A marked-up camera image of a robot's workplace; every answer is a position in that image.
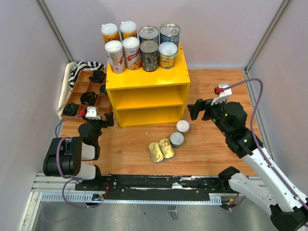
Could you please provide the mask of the yellow shelf cabinet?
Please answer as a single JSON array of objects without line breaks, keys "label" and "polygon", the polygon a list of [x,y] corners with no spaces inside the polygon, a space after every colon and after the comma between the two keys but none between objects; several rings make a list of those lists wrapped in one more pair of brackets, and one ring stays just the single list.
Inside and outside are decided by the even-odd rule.
[{"label": "yellow shelf cabinet", "polygon": [[190,84],[181,45],[172,69],[127,69],[116,74],[107,67],[106,90],[120,127],[178,122],[187,105]]}]

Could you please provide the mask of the gold rectangular tin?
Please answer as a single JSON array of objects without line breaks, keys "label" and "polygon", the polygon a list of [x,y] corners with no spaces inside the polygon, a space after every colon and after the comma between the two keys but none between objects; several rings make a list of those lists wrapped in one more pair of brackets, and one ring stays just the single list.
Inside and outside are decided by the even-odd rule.
[{"label": "gold rectangular tin", "polygon": [[174,150],[170,144],[169,139],[162,139],[159,141],[159,147],[165,159],[171,159],[174,156]]},{"label": "gold rectangular tin", "polygon": [[149,148],[152,160],[155,163],[160,163],[161,161],[164,160],[164,156],[163,156],[163,153],[160,149],[159,143],[152,142],[152,143],[149,144],[148,148]]}]

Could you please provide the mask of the red white can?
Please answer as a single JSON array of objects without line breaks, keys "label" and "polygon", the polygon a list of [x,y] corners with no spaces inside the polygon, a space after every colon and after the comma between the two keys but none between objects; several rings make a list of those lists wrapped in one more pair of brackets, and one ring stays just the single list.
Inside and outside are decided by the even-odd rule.
[{"label": "red white can", "polygon": [[136,37],[128,37],[122,42],[126,65],[129,70],[138,70],[141,65],[140,42]]},{"label": "red white can", "polygon": [[112,40],[106,43],[105,50],[109,65],[116,74],[121,74],[126,70],[125,55],[123,45],[118,40]]}]

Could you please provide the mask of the blue yellow can white lid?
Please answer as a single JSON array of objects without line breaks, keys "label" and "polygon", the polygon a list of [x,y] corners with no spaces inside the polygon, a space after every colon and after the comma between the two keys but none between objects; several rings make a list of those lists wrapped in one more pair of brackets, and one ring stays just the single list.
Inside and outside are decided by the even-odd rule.
[{"label": "blue yellow can white lid", "polygon": [[133,21],[121,22],[120,32],[122,40],[128,37],[138,37],[137,35],[137,25]]}]

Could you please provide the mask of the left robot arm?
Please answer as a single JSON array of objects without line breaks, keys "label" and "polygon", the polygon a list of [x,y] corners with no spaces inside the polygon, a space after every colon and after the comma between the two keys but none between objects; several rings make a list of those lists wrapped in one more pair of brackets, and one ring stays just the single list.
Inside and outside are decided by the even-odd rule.
[{"label": "left robot arm", "polygon": [[[88,107],[63,119],[55,128],[55,138],[52,139],[45,156],[44,175],[74,181],[76,190],[108,190],[108,181],[102,177],[99,167],[87,163],[100,157],[99,137],[102,135],[102,129],[114,125],[113,112],[105,113],[104,116],[105,118],[102,118],[98,115],[96,107]],[[58,128],[63,122],[79,117],[84,123],[78,128],[78,136],[58,136]]]}]

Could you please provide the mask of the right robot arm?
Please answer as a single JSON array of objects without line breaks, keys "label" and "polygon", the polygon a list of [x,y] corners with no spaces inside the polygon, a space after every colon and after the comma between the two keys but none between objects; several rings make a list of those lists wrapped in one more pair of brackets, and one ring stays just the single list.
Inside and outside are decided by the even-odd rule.
[{"label": "right robot arm", "polygon": [[279,170],[263,143],[254,140],[246,127],[247,114],[239,102],[213,104],[199,99],[189,104],[192,120],[204,111],[203,121],[211,120],[225,136],[228,148],[244,160],[260,177],[266,188],[248,179],[238,169],[228,167],[219,173],[218,187],[236,191],[262,208],[279,231],[297,231],[308,222],[308,197]]}]

